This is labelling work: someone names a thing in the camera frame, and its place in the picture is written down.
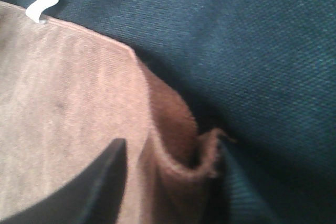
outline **brown corduroy fabric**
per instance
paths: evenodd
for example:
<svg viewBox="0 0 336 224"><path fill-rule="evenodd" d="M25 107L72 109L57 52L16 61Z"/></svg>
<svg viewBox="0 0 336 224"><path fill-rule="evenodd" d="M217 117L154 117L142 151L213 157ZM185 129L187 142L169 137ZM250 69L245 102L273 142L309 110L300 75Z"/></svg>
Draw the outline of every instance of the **brown corduroy fabric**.
<svg viewBox="0 0 336 224"><path fill-rule="evenodd" d="M127 140L118 223L199 223L221 158L212 130L128 46L0 2L0 220Z"/></svg>

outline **white plastic clip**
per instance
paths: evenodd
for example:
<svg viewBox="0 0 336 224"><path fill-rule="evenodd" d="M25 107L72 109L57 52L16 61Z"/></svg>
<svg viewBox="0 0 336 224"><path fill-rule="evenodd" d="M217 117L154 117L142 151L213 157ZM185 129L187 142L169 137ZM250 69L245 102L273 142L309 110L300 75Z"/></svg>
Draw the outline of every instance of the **white plastic clip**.
<svg viewBox="0 0 336 224"><path fill-rule="evenodd" d="M34 22L44 24L47 21L40 19L42 12L51 6L56 5L58 1L59 0L37 0L28 6L26 15Z"/></svg>

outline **fabric fold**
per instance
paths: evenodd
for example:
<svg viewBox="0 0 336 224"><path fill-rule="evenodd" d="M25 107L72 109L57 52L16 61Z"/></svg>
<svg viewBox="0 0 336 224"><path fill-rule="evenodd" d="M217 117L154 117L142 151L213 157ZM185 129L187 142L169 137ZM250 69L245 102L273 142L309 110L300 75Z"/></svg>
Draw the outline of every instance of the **fabric fold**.
<svg viewBox="0 0 336 224"><path fill-rule="evenodd" d="M0 74L0 220L57 192L112 138L127 140L117 223L203 219L223 132L198 136L179 94L130 47L0 2Z"/></svg>

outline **dark teal fabric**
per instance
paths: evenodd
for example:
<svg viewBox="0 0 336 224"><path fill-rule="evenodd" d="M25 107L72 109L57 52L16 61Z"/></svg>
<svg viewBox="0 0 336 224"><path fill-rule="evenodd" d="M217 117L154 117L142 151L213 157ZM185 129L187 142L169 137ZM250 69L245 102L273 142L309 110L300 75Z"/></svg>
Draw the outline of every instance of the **dark teal fabric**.
<svg viewBox="0 0 336 224"><path fill-rule="evenodd" d="M287 223L336 223L336 0L61 0L47 13L135 48L201 130L229 131L289 192L257 190Z"/></svg>

